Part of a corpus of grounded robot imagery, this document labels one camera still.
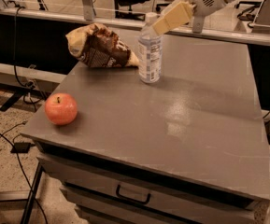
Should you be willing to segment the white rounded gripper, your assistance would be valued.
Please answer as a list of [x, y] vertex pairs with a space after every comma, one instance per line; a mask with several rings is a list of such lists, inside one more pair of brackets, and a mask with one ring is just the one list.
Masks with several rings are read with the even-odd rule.
[[206, 17], [226, 6], [225, 0], [186, 0], [167, 7], [152, 29], [156, 35], [163, 35], [167, 32], [188, 23], [193, 12], [195, 16]]

